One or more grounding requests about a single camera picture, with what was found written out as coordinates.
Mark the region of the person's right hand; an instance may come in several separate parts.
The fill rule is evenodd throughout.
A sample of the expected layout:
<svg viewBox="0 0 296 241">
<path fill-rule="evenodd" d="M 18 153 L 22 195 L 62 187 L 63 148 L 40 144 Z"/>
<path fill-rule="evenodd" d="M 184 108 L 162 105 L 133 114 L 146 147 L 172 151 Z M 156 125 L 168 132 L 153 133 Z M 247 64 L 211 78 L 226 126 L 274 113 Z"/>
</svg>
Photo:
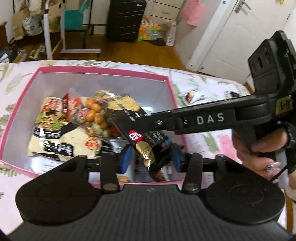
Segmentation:
<svg viewBox="0 0 296 241">
<path fill-rule="evenodd" d="M 295 187 L 295 126 L 290 123 L 281 125 L 281 128 L 266 135 L 254 144 L 248 146 L 235 133 L 232 134 L 232 142 L 237 151 L 237 157 L 243 166 L 258 175 L 271 180 L 280 172 L 280 163 L 271 158 L 263 157 L 263 153 L 272 153 L 285 149 L 288 165 L 290 186 Z"/>
</svg>

